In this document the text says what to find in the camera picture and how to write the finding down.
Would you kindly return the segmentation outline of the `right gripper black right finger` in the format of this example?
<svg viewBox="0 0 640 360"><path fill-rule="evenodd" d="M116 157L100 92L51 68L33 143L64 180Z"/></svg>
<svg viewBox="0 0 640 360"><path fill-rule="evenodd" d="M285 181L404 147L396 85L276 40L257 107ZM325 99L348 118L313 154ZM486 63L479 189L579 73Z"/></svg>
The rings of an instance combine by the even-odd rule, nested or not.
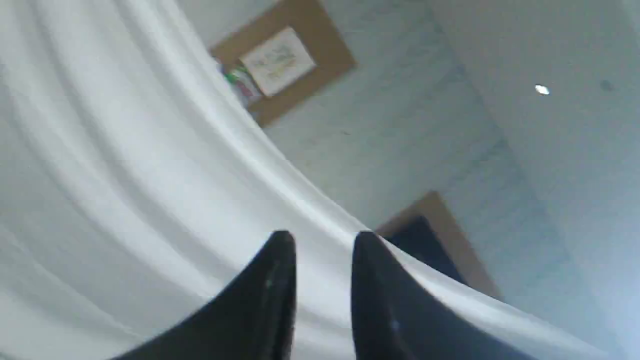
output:
<svg viewBox="0 0 640 360"><path fill-rule="evenodd" d="M350 321L358 360L529 360L443 305L374 232L355 237Z"/></svg>

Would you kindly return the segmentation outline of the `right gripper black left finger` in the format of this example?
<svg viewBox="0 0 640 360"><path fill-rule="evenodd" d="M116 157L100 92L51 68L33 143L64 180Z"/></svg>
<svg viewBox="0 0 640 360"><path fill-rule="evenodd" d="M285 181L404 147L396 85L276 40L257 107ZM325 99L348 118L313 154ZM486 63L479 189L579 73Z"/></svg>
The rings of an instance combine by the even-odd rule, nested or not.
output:
<svg viewBox="0 0 640 360"><path fill-rule="evenodd" d="M297 314L294 237L274 231L210 302L121 360L288 360Z"/></svg>

